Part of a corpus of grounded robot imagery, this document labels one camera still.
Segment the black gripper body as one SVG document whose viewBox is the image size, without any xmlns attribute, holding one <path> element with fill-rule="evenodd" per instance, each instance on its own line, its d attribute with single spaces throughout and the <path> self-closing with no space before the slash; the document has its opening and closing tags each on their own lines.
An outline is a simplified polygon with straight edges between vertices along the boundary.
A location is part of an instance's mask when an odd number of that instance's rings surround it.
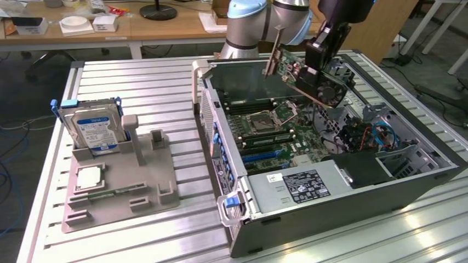
<svg viewBox="0 0 468 263">
<path fill-rule="evenodd" d="M 373 0 L 318 0 L 318 11 L 330 24 L 357 24 L 366 19 L 373 4 Z"/>
</svg>

